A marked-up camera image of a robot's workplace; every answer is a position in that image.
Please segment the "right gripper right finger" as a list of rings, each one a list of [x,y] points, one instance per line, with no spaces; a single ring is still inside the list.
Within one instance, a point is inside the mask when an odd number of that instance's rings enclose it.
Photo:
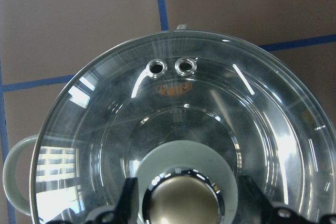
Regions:
[[[245,223],[335,223],[335,176],[282,179],[273,197],[248,175],[238,177],[238,209]]]

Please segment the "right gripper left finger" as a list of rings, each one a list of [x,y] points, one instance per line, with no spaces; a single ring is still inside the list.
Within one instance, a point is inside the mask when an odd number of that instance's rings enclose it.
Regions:
[[[127,178],[115,205],[101,206],[90,213],[90,223],[136,223],[139,187],[136,177]]]

